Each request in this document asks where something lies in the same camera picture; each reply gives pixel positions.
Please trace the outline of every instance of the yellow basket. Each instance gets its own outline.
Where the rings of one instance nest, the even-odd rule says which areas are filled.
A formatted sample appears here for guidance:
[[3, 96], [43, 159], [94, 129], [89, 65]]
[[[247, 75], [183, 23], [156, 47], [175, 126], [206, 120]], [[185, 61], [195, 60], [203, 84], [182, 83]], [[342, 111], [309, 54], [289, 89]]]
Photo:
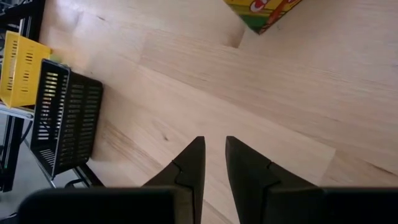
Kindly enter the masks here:
[[6, 106], [35, 104], [42, 59], [50, 54], [49, 47], [7, 31], [0, 80], [0, 98]]

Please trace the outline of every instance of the wood grain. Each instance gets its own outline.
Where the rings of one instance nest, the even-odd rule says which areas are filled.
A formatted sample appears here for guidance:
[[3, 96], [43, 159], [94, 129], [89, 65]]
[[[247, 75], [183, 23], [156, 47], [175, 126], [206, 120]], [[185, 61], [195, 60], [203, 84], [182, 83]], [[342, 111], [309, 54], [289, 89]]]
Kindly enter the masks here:
[[227, 135], [314, 184], [398, 184], [396, 10], [305, 0], [258, 36], [222, 1], [48, 0], [40, 41], [105, 85], [88, 165], [107, 186], [203, 135], [203, 222], [238, 223]]

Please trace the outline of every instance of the cardboard box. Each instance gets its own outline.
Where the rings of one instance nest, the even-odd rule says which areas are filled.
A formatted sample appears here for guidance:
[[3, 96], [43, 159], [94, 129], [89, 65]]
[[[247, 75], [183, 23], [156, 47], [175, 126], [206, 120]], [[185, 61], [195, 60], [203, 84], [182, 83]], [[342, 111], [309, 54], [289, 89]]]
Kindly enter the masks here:
[[258, 34], [289, 12], [301, 0], [224, 0]]

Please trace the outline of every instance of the black basket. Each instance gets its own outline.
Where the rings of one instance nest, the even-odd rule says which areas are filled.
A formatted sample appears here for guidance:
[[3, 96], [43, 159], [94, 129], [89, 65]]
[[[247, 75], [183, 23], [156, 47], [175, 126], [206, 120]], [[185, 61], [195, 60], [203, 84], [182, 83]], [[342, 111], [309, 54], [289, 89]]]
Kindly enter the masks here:
[[101, 82], [43, 60], [30, 150], [52, 178], [88, 161], [102, 94]]

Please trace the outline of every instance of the plastic basket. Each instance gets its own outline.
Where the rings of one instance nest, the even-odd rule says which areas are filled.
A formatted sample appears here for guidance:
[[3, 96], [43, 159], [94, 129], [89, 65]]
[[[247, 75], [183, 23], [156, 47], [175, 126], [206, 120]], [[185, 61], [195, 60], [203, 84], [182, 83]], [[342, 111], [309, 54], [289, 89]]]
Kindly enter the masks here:
[[9, 108], [35, 103], [42, 59], [50, 54], [50, 48], [7, 31], [0, 97]]
[[102, 94], [101, 82], [43, 60], [30, 150], [49, 176], [88, 161]]

